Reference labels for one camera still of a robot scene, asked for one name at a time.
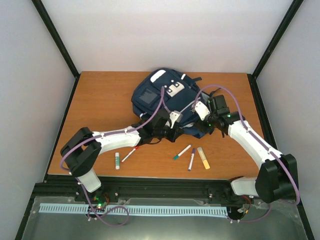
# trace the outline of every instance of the yellow highlighter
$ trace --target yellow highlighter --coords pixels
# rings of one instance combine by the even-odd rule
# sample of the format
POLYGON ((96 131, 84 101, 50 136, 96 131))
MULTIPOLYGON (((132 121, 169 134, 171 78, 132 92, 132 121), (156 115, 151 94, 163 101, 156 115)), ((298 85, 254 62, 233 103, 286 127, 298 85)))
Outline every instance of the yellow highlighter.
POLYGON ((200 155, 200 158, 203 162, 204 168, 209 169, 210 166, 209 166, 208 160, 206 158, 206 155, 205 155, 204 151, 202 150, 202 147, 198 147, 197 149, 198 149, 198 153, 200 155))

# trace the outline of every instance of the black and white robotic arm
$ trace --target black and white robotic arm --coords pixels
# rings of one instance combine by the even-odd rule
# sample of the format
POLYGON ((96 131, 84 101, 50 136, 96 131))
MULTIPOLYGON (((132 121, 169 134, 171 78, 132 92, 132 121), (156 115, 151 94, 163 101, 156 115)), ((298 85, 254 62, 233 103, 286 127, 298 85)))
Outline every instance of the black and white robotic arm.
MULTIPOLYGON (((283 155, 270 146, 237 111, 230 112, 223 95, 210 97, 207 105, 198 101, 194 110, 200 117, 196 126, 202 132, 209 133, 214 128, 219 129, 223 137, 228 135, 237 141, 259 168, 257 177, 239 177, 231 181, 230 185, 235 195, 256 196, 266 203, 271 203, 297 193, 296 159, 291 154, 283 155)), ((95 132, 83 127, 61 149, 61 155, 65 156, 62 162, 66 163, 70 174, 78 178, 89 192, 92 193, 101 186, 93 170, 98 155, 118 148, 147 144, 153 138, 165 138, 174 142, 183 134, 183 129, 175 124, 182 117, 177 111, 168 113, 161 108, 147 124, 145 123, 150 116, 141 117, 139 123, 116 131, 95 132), (85 144, 85 149, 76 147, 89 139, 92 140, 85 144)))

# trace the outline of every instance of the navy blue backpack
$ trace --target navy blue backpack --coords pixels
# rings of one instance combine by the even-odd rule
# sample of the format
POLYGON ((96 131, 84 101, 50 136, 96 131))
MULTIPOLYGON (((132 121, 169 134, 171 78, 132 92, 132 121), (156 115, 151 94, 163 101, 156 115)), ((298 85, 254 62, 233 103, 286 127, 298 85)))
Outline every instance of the navy blue backpack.
MULTIPOLYGON (((193 125, 200 118, 196 112, 192 112, 192 105, 200 88, 196 81, 200 77, 192 79, 186 74, 168 68, 160 68, 152 72, 134 90, 131 101, 133 112, 141 118, 142 115, 151 115, 157 108, 161 99, 161 87, 165 87, 164 102, 170 111, 181 112, 183 117, 178 126, 185 134, 198 139, 205 133, 193 125)), ((201 94, 199 101, 207 103, 207 94, 201 94)))

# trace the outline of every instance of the brown wooden tabletop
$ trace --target brown wooden tabletop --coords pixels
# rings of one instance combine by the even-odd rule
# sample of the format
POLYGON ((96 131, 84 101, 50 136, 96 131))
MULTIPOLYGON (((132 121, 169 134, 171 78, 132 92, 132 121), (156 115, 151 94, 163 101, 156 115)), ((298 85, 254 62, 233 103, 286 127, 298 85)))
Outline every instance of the brown wooden tabletop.
MULTIPOLYGON (((48 174, 67 175, 60 169, 60 150, 64 144, 82 127, 91 131, 106 132, 123 129, 139 122, 132 111, 131 96, 136 86, 149 72, 97 72, 81 73, 60 138, 57 143, 48 174)), ((202 77, 197 84, 200 88, 209 84, 219 84, 228 88, 236 97, 242 114, 251 127, 262 136, 256 106, 245 73, 190 72, 190 77, 202 77)), ((236 111, 236 105, 228 93, 221 90, 230 111, 236 111)), ((219 130, 201 139, 182 135, 175 143, 163 139, 156 145, 142 145, 124 163, 120 170, 115 169, 115 152, 123 159, 132 147, 124 147, 101 154, 94 170, 98 176, 112 177, 152 177, 183 179, 231 179, 237 176, 256 177, 258 167, 251 157, 233 139, 222 138, 219 130), (173 160, 173 157, 187 145, 202 147, 210 169, 206 170, 196 152, 192 170, 188 171, 191 151, 173 160)))

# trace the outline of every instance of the gray wall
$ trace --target gray wall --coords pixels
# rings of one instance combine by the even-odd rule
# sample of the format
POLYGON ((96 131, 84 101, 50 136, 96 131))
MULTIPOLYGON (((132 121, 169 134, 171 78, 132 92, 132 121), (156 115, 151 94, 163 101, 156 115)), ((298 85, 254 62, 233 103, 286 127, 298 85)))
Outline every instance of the gray wall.
POLYGON ((304 1, 258 77, 276 143, 297 159, 302 201, 315 239, 320 239, 319 9, 319 1, 304 1))
POLYGON ((0 239, 41 182, 73 77, 30 0, 0 1, 0 239))
POLYGON ((80 71, 252 73, 292 0, 43 0, 80 71))

